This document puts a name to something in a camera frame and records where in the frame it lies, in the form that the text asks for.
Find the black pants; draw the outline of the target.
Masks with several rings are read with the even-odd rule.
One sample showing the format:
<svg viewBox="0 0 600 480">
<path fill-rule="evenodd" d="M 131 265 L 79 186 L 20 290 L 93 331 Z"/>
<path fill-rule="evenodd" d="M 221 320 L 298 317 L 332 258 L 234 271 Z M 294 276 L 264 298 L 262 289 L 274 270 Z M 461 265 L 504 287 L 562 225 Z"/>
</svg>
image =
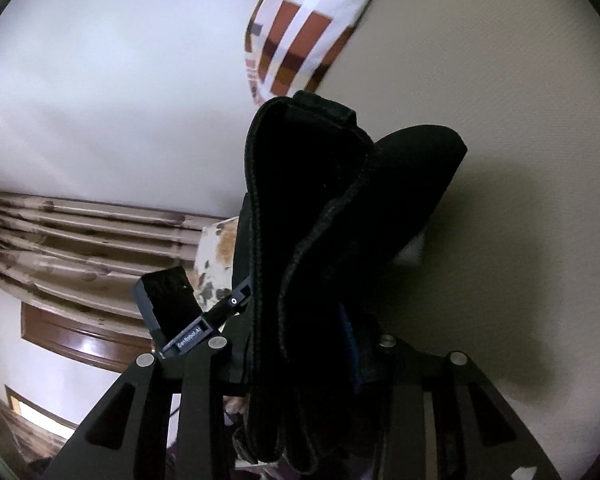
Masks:
<svg viewBox="0 0 600 480">
<path fill-rule="evenodd" d="M 354 110 L 299 92 L 265 102 L 245 145 L 252 277 L 250 458 L 326 460 L 363 383 L 377 295 L 436 210 L 467 152 L 445 126 L 373 140 Z"/>
</svg>

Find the floral cushion brown white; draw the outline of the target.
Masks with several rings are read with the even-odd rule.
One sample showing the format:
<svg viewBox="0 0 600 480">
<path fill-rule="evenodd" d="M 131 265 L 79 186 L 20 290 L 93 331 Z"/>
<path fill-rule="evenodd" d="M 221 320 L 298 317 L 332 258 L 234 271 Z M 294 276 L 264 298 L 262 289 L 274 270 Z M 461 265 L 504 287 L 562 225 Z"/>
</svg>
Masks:
<svg viewBox="0 0 600 480">
<path fill-rule="evenodd" d="M 188 272 L 195 298 L 209 311 L 232 290 L 233 260 L 238 218 L 206 226 L 201 231 L 193 269 Z"/>
</svg>

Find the beige striped curtain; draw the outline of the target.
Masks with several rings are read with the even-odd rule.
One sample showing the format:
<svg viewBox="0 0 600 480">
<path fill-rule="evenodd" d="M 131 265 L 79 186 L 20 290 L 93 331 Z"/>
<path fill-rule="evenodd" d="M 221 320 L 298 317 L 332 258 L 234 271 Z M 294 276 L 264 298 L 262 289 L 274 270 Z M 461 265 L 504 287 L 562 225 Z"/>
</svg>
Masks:
<svg viewBox="0 0 600 480">
<path fill-rule="evenodd" d="M 132 287 L 144 274 L 190 269 L 199 214 L 0 192 L 0 286 L 56 312 L 103 314 L 133 324 Z"/>
</svg>

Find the pink patterned pillow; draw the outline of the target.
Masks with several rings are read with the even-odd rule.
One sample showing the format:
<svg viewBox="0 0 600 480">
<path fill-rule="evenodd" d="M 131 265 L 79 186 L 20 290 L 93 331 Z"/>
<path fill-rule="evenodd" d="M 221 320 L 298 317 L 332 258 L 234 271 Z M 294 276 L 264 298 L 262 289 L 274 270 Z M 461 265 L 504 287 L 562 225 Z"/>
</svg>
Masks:
<svg viewBox="0 0 600 480">
<path fill-rule="evenodd" d="M 259 0 L 245 33 L 254 104 L 314 93 L 372 0 Z"/>
</svg>

